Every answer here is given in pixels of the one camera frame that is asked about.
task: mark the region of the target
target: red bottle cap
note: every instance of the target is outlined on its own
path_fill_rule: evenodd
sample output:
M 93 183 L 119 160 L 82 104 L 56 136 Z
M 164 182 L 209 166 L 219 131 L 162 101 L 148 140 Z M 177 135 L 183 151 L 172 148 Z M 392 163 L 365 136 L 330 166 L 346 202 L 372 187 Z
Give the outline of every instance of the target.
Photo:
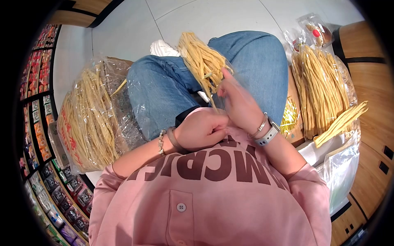
M 315 36 L 315 37 L 319 37 L 320 36 L 320 32 L 318 31 L 318 30 L 313 30 L 312 31 L 312 33 L 313 33 L 313 35 Z

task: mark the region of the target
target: floor tile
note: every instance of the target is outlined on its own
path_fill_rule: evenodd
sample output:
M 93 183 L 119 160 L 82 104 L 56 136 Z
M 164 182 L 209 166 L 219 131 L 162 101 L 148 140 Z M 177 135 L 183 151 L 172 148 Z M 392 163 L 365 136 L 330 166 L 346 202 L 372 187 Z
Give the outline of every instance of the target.
M 316 0 L 328 22 L 336 25 L 348 25 L 364 20 L 357 8 L 349 0 Z
M 92 57 L 92 29 L 62 25 L 53 67 L 53 90 L 58 112 L 64 96 Z
M 282 31 L 301 30 L 296 19 L 311 12 L 319 14 L 324 21 L 327 21 L 325 13 L 316 0 L 300 0 L 297 2 L 288 0 L 259 1 L 264 4 Z
M 156 21 L 164 41 L 175 47 L 183 31 L 193 31 L 204 43 L 212 37 L 243 31 L 281 36 L 274 19 L 258 0 L 197 0 Z
M 155 20 L 192 1 L 195 0 L 146 0 Z
M 162 39 L 145 0 L 124 1 L 93 29 L 93 53 L 136 61 Z

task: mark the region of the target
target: sleeve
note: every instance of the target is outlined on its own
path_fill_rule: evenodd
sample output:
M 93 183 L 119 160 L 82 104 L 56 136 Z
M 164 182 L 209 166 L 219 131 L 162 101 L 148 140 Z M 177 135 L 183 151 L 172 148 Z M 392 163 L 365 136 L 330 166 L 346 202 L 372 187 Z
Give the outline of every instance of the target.
M 112 165 L 102 172 L 93 191 L 93 204 L 89 220 L 89 244 L 93 246 L 99 234 L 104 215 L 123 179 L 113 171 Z
M 305 212 L 318 246 L 331 241 L 330 190 L 308 163 L 288 180 L 290 193 Z

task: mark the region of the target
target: cardboard box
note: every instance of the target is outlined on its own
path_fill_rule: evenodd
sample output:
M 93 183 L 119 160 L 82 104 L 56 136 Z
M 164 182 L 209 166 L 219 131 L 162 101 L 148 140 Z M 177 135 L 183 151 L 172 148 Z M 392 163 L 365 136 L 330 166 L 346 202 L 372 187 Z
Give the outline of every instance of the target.
M 65 169 L 67 165 L 70 163 L 69 159 L 67 158 L 66 152 L 63 149 L 63 146 L 61 144 L 61 140 L 58 135 L 58 130 L 56 129 L 58 125 L 58 122 L 52 122 L 48 125 L 48 136 L 49 140 L 53 149 L 53 152 L 55 153 L 56 159 L 59 163 L 60 169 Z

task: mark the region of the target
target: hand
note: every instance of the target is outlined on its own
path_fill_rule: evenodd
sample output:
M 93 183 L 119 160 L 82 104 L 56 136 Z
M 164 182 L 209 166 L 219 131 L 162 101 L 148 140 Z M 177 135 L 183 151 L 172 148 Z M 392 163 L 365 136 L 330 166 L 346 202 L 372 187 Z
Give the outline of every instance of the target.
M 188 116 L 174 130 L 174 137 L 185 149 L 195 152 L 209 148 L 223 140 L 229 133 L 227 124 L 229 117 L 206 110 Z
M 231 121 L 253 135 L 265 120 L 265 116 L 252 95 L 238 84 L 231 73 L 225 68 L 221 71 L 224 79 L 220 83 L 217 95 L 225 97 L 226 112 Z

